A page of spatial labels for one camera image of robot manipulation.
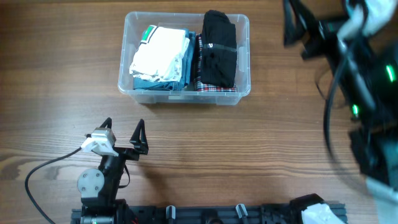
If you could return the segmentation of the blue denim jeans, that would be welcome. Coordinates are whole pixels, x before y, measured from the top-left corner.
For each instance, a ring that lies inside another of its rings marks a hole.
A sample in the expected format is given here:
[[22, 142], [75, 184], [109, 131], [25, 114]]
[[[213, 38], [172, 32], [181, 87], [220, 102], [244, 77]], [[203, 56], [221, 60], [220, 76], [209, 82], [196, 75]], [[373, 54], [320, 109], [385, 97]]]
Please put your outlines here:
[[189, 85], [191, 80], [192, 60], [195, 50], [196, 32], [184, 29], [185, 37], [189, 41], [189, 45], [182, 59], [182, 77], [179, 82], [150, 82], [140, 78], [134, 78], [134, 90], [159, 90], [159, 91], [181, 91]]

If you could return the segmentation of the red navy plaid shirt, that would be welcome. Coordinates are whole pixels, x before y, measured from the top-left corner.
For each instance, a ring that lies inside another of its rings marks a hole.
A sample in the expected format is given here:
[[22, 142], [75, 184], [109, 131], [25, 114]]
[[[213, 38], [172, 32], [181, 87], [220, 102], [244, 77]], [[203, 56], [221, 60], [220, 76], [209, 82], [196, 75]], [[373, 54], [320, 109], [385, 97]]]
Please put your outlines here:
[[212, 84], [205, 84], [201, 81], [201, 61], [202, 61], [202, 48], [203, 43], [201, 39], [201, 34], [196, 35], [196, 53], [197, 60], [195, 62], [196, 72], [193, 79], [195, 91], [206, 91], [206, 92], [236, 92], [236, 84], [232, 88], [225, 88], [222, 86], [216, 86]]

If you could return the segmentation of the white shirt green tag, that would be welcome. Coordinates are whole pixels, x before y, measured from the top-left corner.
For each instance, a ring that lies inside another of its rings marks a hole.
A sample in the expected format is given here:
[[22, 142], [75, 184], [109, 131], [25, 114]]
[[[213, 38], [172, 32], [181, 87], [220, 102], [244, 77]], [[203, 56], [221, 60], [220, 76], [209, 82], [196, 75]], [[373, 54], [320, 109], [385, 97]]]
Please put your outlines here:
[[129, 66], [129, 74], [149, 82], [179, 82], [189, 43], [185, 29], [148, 26]]

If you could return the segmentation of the black garment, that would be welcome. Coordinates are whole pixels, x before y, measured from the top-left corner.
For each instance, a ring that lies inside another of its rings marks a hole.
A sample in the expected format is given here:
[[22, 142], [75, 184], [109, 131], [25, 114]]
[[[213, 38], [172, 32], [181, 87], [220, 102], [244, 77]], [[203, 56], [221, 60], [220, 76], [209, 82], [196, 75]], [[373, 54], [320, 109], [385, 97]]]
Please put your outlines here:
[[236, 26], [220, 11], [209, 10], [201, 33], [201, 82], [234, 87], [237, 63]]

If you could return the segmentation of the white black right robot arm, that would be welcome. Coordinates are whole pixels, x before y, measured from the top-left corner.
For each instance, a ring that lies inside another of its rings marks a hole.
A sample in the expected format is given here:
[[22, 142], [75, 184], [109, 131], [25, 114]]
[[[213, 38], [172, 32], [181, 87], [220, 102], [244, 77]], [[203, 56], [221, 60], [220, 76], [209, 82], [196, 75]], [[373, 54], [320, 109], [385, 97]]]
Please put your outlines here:
[[[392, 18], [396, 0], [343, 1], [344, 14], [318, 19], [299, 0], [285, 0], [284, 45], [304, 40], [302, 58], [324, 56], [333, 78], [323, 97], [323, 135], [338, 177], [372, 197], [380, 223], [397, 222], [397, 44], [376, 55], [368, 40]], [[351, 151], [364, 176], [359, 181], [333, 150], [330, 126], [336, 92], [341, 90], [353, 121]]]

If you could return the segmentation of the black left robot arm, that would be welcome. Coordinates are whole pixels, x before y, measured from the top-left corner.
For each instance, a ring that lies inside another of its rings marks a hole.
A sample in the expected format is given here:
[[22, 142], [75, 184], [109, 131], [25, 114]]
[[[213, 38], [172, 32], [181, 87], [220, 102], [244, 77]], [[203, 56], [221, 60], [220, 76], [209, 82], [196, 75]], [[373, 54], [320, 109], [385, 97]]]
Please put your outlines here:
[[84, 152], [93, 152], [101, 156], [100, 164], [95, 169], [81, 173], [77, 188], [81, 194], [81, 210], [73, 211], [72, 223], [138, 223], [138, 218], [129, 208], [125, 199], [117, 199], [119, 189], [128, 184], [121, 184], [121, 177], [128, 174], [127, 161], [138, 161], [141, 155], [148, 154], [145, 123], [141, 119], [129, 142], [132, 147], [115, 146], [116, 137], [111, 129], [112, 119], [106, 121], [92, 133], [86, 135], [81, 145]]

